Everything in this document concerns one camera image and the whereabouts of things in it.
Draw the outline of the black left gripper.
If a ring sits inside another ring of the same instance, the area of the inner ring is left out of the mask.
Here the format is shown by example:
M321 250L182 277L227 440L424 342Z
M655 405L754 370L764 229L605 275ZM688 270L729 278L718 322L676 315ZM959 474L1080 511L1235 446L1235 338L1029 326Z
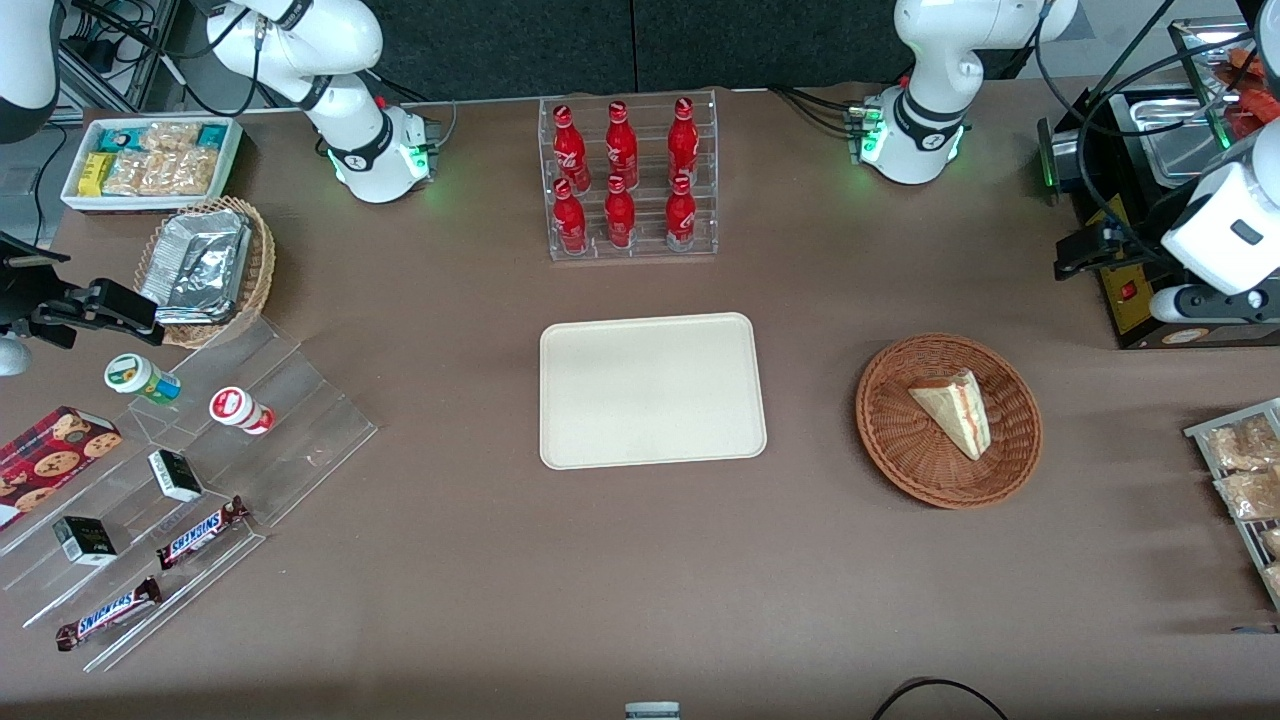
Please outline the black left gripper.
M1055 245L1053 278L1068 281L1082 272L1119 270L1125 266L1167 268L1167 254L1144 234L1140 225L1101 222L1098 234L1070 234Z

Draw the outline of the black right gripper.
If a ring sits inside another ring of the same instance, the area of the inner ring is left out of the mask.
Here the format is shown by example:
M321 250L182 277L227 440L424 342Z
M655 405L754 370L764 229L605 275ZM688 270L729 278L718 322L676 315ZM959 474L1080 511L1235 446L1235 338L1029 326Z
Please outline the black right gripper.
M77 328L115 331L160 346L165 328L157 305L110 279L95 279L86 299L69 299L74 287L54 266L69 258L47 252L1 233L1 333L73 348Z

